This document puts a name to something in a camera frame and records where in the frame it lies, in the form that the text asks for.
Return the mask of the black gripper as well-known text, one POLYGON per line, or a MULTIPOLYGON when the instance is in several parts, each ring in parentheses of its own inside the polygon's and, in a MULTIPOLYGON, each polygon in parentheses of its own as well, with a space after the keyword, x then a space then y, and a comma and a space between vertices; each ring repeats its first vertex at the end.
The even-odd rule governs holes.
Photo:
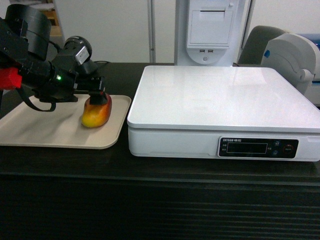
POLYGON ((41 61, 30 55, 19 62, 22 85, 44 103, 77 102, 76 94, 89 95, 90 105, 108 103, 102 77, 81 76, 75 70, 71 53, 59 53, 52 61, 41 61))

